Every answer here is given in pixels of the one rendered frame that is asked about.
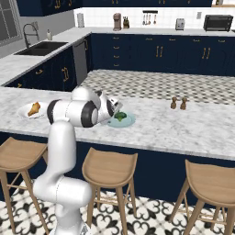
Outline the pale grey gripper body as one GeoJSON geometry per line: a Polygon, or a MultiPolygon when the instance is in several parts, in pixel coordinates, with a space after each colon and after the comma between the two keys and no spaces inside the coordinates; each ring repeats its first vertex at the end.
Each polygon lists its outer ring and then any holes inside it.
{"type": "Polygon", "coordinates": [[[122,103],[118,101],[115,97],[111,97],[110,102],[111,102],[114,114],[116,114],[119,111],[119,109],[123,107],[122,103]]]}

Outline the green broccoli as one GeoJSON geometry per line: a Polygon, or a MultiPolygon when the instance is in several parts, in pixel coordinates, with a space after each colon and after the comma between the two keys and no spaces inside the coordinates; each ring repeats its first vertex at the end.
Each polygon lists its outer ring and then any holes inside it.
{"type": "Polygon", "coordinates": [[[124,112],[117,112],[114,115],[114,118],[116,118],[118,121],[121,121],[123,118],[126,118],[126,117],[127,117],[127,114],[124,112]]]}

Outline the chicken drumstick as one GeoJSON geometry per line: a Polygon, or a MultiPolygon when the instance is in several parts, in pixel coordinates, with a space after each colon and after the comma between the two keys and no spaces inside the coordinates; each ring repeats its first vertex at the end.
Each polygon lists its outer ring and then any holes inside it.
{"type": "Polygon", "coordinates": [[[31,109],[28,111],[28,116],[31,117],[33,115],[38,114],[39,110],[40,110],[40,104],[39,102],[36,102],[32,105],[31,109]]]}

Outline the light blue plate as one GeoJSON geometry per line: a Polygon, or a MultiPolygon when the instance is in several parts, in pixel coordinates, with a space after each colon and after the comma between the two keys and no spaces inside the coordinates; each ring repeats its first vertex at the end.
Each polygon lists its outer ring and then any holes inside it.
{"type": "Polygon", "coordinates": [[[123,118],[121,121],[118,121],[114,116],[108,120],[107,125],[112,128],[126,128],[131,126],[135,123],[135,116],[129,112],[126,111],[118,111],[118,112],[124,112],[127,114],[126,118],[123,118]]]}

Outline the grey dishwasher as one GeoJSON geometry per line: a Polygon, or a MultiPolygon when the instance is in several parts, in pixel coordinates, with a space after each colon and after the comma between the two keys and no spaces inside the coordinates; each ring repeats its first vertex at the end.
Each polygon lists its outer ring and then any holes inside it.
{"type": "Polygon", "coordinates": [[[77,84],[80,85],[87,77],[86,54],[83,40],[73,45],[73,58],[77,84]]]}

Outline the wooden bar stool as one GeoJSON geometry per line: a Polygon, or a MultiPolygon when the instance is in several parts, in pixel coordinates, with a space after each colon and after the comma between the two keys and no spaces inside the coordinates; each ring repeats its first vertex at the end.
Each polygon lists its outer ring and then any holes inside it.
{"type": "Polygon", "coordinates": [[[199,219],[210,222],[210,229],[219,223],[225,226],[224,235],[231,235],[235,224],[235,168],[221,167],[212,164],[200,164],[185,161],[186,178],[177,198],[169,222],[173,221],[182,201],[185,202],[187,225],[184,235],[189,235],[195,222],[199,219]],[[192,213],[188,211],[186,193],[191,190],[197,198],[192,213]],[[201,213],[204,204],[216,208],[212,219],[205,219],[201,213]]]}
{"type": "Polygon", "coordinates": [[[118,207],[123,235],[128,235],[125,214],[125,205],[128,202],[132,204],[133,215],[137,216],[133,178],[137,160],[137,153],[124,154],[90,148],[82,168],[84,179],[92,186],[92,199],[87,209],[88,226],[92,224],[94,203],[97,203],[97,208],[101,204],[110,204],[118,207]],[[117,203],[107,197],[101,199],[101,188],[115,189],[117,203]]]}
{"type": "Polygon", "coordinates": [[[28,173],[28,169],[33,167],[40,158],[43,158],[44,161],[47,161],[47,145],[45,143],[15,140],[14,138],[9,137],[0,146],[0,182],[4,193],[11,229],[13,232],[16,232],[16,230],[9,190],[11,188],[21,189],[21,186],[15,185],[15,181],[20,175],[22,175],[22,178],[26,184],[23,189],[28,190],[29,195],[31,196],[34,206],[38,212],[42,226],[45,229],[46,234],[49,234],[46,222],[39,208],[39,203],[36,197],[33,195],[32,183],[28,173]]]}

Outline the navy base cupboards under sink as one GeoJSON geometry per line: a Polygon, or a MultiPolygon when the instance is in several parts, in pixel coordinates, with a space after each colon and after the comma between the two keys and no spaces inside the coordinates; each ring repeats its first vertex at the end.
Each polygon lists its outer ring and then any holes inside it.
{"type": "Polygon", "coordinates": [[[6,87],[71,92],[77,85],[70,47],[18,77],[6,87]]]}

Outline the navy island base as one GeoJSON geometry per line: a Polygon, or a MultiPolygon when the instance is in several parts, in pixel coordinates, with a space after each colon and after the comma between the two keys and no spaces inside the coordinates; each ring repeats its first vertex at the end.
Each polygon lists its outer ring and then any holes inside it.
{"type": "Polygon", "coordinates": [[[175,202],[185,181],[185,159],[189,162],[235,167],[235,161],[183,155],[161,151],[147,151],[125,147],[76,142],[77,161],[75,167],[66,174],[68,177],[84,179],[82,165],[89,149],[138,154],[134,173],[134,187],[137,196],[175,202]]]}

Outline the brown coffee machine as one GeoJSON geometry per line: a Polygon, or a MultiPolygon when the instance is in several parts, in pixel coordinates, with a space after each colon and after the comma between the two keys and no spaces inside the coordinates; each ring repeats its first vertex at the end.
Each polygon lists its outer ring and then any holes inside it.
{"type": "Polygon", "coordinates": [[[121,30],[121,14],[120,13],[115,13],[113,15],[113,19],[114,19],[114,31],[119,31],[121,30]]]}

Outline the navy base cupboards long run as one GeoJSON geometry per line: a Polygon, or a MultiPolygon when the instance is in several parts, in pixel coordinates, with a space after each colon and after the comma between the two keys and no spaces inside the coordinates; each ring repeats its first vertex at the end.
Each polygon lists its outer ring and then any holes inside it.
{"type": "Polygon", "coordinates": [[[93,33],[85,39],[89,70],[235,76],[235,38],[93,33]]]}

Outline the white plate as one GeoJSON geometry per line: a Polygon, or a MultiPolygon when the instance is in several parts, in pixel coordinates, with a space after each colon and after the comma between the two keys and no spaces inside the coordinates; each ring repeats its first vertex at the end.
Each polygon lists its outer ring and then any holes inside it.
{"type": "Polygon", "coordinates": [[[28,112],[30,111],[30,109],[32,108],[33,104],[29,103],[26,104],[24,106],[22,106],[18,111],[17,114],[22,117],[22,118],[27,118],[27,119],[33,119],[33,118],[41,118],[44,117],[47,113],[47,107],[48,107],[48,103],[45,102],[39,102],[40,105],[40,109],[38,113],[35,113],[31,116],[28,115],[28,112]]]}

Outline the black sink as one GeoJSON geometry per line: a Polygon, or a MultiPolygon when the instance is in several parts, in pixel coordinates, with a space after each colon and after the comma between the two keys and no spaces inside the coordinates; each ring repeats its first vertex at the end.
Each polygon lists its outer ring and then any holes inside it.
{"type": "Polygon", "coordinates": [[[16,55],[47,56],[64,48],[65,45],[67,45],[67,42],[42,41],[30,48],[16,52],[16,55]]]}

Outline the silver toaster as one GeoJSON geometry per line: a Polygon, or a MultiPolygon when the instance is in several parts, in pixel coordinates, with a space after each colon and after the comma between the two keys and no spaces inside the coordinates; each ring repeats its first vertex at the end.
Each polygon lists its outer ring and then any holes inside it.
{"type": "Polygon", "coordinates": [[[185,29],[185,20],[183,18],[177,18],[175,22],[176,30],[184,30],[185,29]]]}

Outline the dark metal tap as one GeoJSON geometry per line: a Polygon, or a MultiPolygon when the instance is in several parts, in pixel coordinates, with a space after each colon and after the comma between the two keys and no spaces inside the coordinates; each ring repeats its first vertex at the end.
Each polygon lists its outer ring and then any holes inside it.
{"type": "Polygon", "coordinates": [[[36,27],[33,25],[33,24],[25,24],[24,27],[23,27],[23,35],[24,35],[24,40],[25,40],[25,44],[26,44],[26,47],[27,49],[29,49],[29,46],[31,45],[30,42],[28,41],[28,36],[35,36],[37,38],[37,40],[39,41],[39,33],[38,33],[38,30],[36,29],[36,27]],[[31,34],[28,34],[26,32],[26,26],[32,26],[32,28],[35,30],[35,33],[31,33],[31,34]]]}

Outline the black toaster oven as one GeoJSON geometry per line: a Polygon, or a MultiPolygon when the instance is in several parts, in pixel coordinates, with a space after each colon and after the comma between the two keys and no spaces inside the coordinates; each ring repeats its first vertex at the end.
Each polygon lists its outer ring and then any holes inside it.
{"type": "Polygon", "coordinates": [[[203,29],[204,31],[230,31],[232,15],[206,15],[203,29]]]}

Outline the window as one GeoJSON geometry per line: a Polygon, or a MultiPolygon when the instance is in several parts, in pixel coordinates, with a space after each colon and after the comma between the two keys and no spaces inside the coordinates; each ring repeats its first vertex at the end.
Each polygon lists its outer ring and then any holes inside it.
{"type": "Polygon", "coordinates": [[[0,46],[21,39],[20,28],[12,0],[0,0],[0,46]]]}

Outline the rail with hanging tools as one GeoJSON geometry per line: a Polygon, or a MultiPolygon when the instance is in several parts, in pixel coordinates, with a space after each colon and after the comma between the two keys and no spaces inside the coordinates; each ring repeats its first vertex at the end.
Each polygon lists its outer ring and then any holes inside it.
{"type": "Polygon", "coordinates": [[[157,10],[143,10],[142,13],[143,13],[143,19],[142,19],[143,26],[156,24],[156,17],[158,14],[157,10]]]}

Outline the navy wall cupboards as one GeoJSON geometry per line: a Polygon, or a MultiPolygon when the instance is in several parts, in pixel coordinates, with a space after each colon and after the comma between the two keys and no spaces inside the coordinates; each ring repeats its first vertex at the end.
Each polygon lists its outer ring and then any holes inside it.
{"type": "Polygon", "coordinates": [[[17,0],[22,17],[45,17],[80,7],[211,7],[213,0],[17,0]]]}

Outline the wooden wall shelf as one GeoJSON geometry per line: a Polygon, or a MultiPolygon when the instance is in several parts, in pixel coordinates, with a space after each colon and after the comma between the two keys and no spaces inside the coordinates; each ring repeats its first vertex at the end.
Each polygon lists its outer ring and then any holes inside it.
{"type": "Polygon", "coordinates": [[[229,1],[230,0],[212,0],[211,7],[226,7],[226,8],[232,7],[232,8],[235,8],[235,2],[233,4],[230,4],[229,1]]]}

